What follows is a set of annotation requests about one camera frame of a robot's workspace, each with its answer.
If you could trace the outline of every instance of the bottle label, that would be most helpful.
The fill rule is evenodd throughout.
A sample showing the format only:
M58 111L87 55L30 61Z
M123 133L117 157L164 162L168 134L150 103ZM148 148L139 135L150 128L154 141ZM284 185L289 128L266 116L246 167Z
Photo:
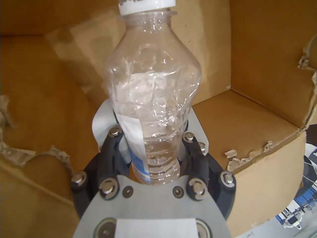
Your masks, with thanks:
M143 175L145 181L149 182L149 167L146 158L143 132L140 120L117 113L116 116L131 150L133 165Z

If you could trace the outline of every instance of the torn cardboard edge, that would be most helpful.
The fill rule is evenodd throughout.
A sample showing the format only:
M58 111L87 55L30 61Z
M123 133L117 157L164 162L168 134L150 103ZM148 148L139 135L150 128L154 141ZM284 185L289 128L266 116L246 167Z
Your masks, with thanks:
M301 130L298 129L295 133L291 134L289 137L285 138L284 140L282 140L276 144L273 144L272 141L268 141L267 144L263 147L263 149L250 151L249 157L242 158L241 160L237 157L238 152L236 150L230 150L228 152L225 152L224 154L227 156L227 158L229 160L228 166L227 166L227 171L233 172L234 174L238 173L241 170L237 171L237 169L239 169L239 168L242 169L242 167L244 165L246 165L247 163L252 162L251 164L253 164L254 162L265 157L266 155L272 154L274 151L270 152L271 150L277 149L278 147L281 148L281 147L285 146L286 144L288 144L289 142L291 142L292 140L297 138L299 136L298 133L301 133Z
M310 39L309 43L307 44L307 46L305 46L303 48L303 55L302 57L300 58L299 62L298 62L298 68L300 69L307 69L307 70L310 70L310 71L314 71L314 72L317 72L316 69L312 68L309 66L309 60L310 60L310 48L314 42L314 40L317 38L317 34L314 35L312 37L312 39Z
M317 34L314 35L309 43L307 44L307 46L305 46L303 48L303 55L300 58L300 60L298 61L298 68L299 69L306 69L309 71L313 71L314 74L312 76L312 82L314 84L314 95L312 96L311 100L310 100L310 105L309 105L309 112L307 114L307 116L305 117L303 123L303 130L306 130L308 128L308 126L310 125L310 121L312 120L312 118L314 117L314 114L316 112L316 105L317 105L317 99L316 99L316 95L317 95L317 70L310 67L309 66L309 60L310 60L310 48L313 44L313 42L316 41L317 42Z
M263 147L263 149L251 151L249 153L248 158L242 158L241 160L239 158L237 158L238 153L236 150L230 150L228 152L225 152L224 154L227 156L227 158L229 160L227 170L229 172L232 172L232 171L236 170L237 168L243 166L244 164L250 162L253 158L261 155L262 153L268 152L273 147L274 147L273 142L268 141L267 144Z
M263 149L251 151L249 153L248 158L242 158L241 160L238 158L236 159L232 158L232 160L234 159L234 162L233 163L231 163L231 161L228 162L227 170L232 172L233 174L237 174L240 171L252 165L253 163L257 162L258 160L261 160L267 155L273 154L278 149L289 144L294 139L298 138L302 133L303 133L302 130L298 129L296 132L292 133L290 136L286 137L284 140L276 144L273 144L271 141L268 141L267 144L263 147Z
M40 155L51 155L61 161L68 169L70 175L73 175L74 171L70 165L69 155L61 150L58 150L53 145L50 150L41 154L31 150L22 150L10 147L3 140L3 130L10 126L13 127L12 119L8 113L9 97L6 95L0 95L0 154L13 165L23 167L28 161L34 157Z

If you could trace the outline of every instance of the bottle neck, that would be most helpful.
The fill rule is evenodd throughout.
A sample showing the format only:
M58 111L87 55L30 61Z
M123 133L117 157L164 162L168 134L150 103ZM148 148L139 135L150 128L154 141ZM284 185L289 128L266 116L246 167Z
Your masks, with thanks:
M176 12L170 9L148 11L123 16L126 30L139 30L143 32L160 32L171 28L171 16Z

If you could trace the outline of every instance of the gray metal plate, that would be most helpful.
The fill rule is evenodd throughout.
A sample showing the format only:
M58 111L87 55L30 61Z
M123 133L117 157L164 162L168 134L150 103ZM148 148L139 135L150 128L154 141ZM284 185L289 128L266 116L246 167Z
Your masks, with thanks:
M96 226L105 218L195 218L203 220L209 226L213 238L231 237L225 219L209 194L199 202L193 201L186 194L187 176L160 186L139 184L121 175L118 176L118 180L120 184L118 196L113 200L106 201L98 193L81 218L74 238L93 237ZM130 198L125 198L122 195L122 190L128 185L133 187L133 195ZM175 186L181 186L184 189L184 196L180 199L173 196L172 190Z

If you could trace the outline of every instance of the blue label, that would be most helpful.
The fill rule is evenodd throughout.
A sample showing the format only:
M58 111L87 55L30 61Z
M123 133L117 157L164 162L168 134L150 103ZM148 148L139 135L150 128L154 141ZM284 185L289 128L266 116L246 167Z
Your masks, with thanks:
M144 169L144 164L143 161L138 158L137 156L135 156L135 154L131 151L131 149L129 148L130 153L131 153L131 158L132 158L132 163L133 165L136 167L136 169L138 169L138 171L142 174L145 175L145 181L150 182L150 174L148 172L145 171Z

